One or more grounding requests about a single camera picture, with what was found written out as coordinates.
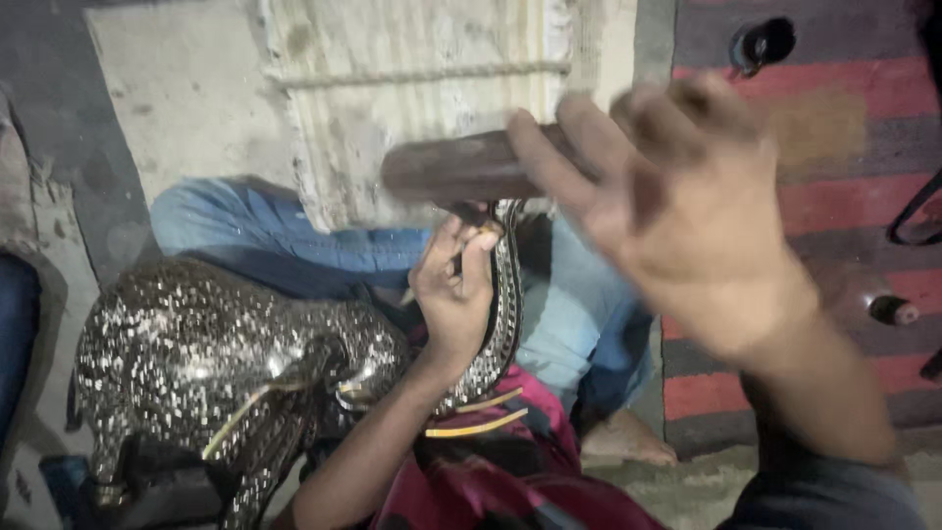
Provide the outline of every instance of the red stripe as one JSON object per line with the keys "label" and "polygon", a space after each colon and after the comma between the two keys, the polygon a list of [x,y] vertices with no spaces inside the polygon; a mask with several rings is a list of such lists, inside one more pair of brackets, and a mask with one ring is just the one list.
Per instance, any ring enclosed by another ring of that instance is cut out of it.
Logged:
{"label": "red stripe", "polygon": [[[924,252],[937,252],[925,249]],[[919,308],[922,314],[942,312],[942,269],[887,273],[886,281],[900,297]]]}
{"label": "red stripe", "polygon": [[660,317],[660,332],[664,340],[684,338],[684,330],[680,328],[680,324],[667,315]]}
{"label": "red stripe", "polygon": [[685,375],[664,379],[664,419],[747,410],[739,376],[734,373]]}
{"label": "red stripe", "polygon": [[[870,359],[884,392],[896,394],[909,390],[937,389],[919,377],[919,368],[932,354],[888,356]],[[668,421],[687,416],[748,410],[739,377],[734,373],[711,373],[669,377],[664,380],[664,418]]]}
{"label": "red stripe", "polygon": [[[942,313],[942,269],[898,271],[886,273],[884,278],[893,292],[915,304],[919,313]],[[680,324],[667,315],[661,316],[660,329],[664,340],[684,338]]]}
{"label": "red stripe", "polygon": [[[727,78],[731,68],[711,69]],[[700,69],[674,68],[674,78],[689,77]],[[817,89],[838,89],[860,94],[868,114],[877,117],[938,113],[935,85],[922,57],[853,62],[818,62],[796,66],[767,66],[752,79],[733,85],[746,98],[788,96]]]}
{"label": "red stripe", "polygon": [[930,174],[898,174],[780,186],[782,225],[787,235],[797,236],[889,224],[930,178]]}

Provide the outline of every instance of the blue jeans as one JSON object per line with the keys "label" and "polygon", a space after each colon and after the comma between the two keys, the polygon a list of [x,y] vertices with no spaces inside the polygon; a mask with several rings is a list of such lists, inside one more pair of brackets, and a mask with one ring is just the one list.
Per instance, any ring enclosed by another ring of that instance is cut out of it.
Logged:
{"label": "blue jeans", "polygon": [[[185,179],[164,191],[154,200],[151,225],[167,256],[196,254],[290,296],[317,299],[350,298],[357,283],[404,289],[430,233],[316,232],[297,198],[227,179]],[[583,377],[600,383],[584,395],[617,408],[651,372],[650,316],[562,217],[553,224],[552,252],[549,281],[528,282],[517,363],[567,408]],[[628,343],[635,344],[630,351]]]}
{"label": "blue jeans", "polygon": [[0,450],[20,401],[39,327],[40,280],[18,257],[0,253]]}

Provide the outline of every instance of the yellow stripe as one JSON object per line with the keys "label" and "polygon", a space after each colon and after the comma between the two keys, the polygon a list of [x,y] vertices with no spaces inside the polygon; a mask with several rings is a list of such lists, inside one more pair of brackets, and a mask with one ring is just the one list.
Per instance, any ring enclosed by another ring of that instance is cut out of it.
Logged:
{"label": "yellow stripe", "polygon": [[426,429],[425,436],[429,438],[456,438],[460,436],[486,433],[487,431],[493,431],[498,427],[502,427],[507,423],[516,420],[517,418],[526,416],[527,411],[528,410],[526,408],[521,408],[520,410],[504,416],[503,418],[498,418],[492,422],[483,423],[481,425],[472,425],[470,427],[460,427],[457,429]]}
{"label": "yellow stripe", "polygon": [[482,401],[480,403],[472,403],[471,405],[459,406],[458,408],[455,409],[455,412],[457,412],[458,414],[464,414],[465,412],[477,412],[478,410],[483,410],[489,406],[500,405],[504,403],[505,401],[511,399],[512,397],[518,396],[522,393],[524,393],[524,388],[519,387],[505,394],[500,394],[499,396],[493,399],[489,399],[487,401]]}

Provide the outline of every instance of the bare foot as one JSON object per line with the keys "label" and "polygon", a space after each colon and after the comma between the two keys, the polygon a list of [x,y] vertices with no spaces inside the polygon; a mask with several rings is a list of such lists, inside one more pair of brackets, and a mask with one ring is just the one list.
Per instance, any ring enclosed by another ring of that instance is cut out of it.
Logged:
{"label": "bare foot", "polygon": [[659,466],[677,463],[674,449],[658,439],[651,427],[627,408],[618,410],[589,431],[582,439],[582,455],[588,460],[618,458]]}

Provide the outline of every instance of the hand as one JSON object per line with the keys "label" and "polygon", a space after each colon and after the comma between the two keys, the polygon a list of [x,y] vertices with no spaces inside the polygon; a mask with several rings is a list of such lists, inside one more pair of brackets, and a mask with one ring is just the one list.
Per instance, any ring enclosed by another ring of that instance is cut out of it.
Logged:
{"label": "hand", "polygon": [[[451,215],[432,234],[425,254],[409,271],[409,285],[429,329],[420,364],[449,385],[461,379],[487,331],[494,297],[491,249],[497,238],[497,233],[480,233]],[[455,274],[457,256],[461,256],[461,275]]]}
{"label": "hand", "polygon": [[750,346],[815,310],[782,233],[775,143],[720,77],[635,90],[611,118],[569,96],[557,117],[597,184],[520,111],[508,133],[529,177],[715,356],[748,364]]}

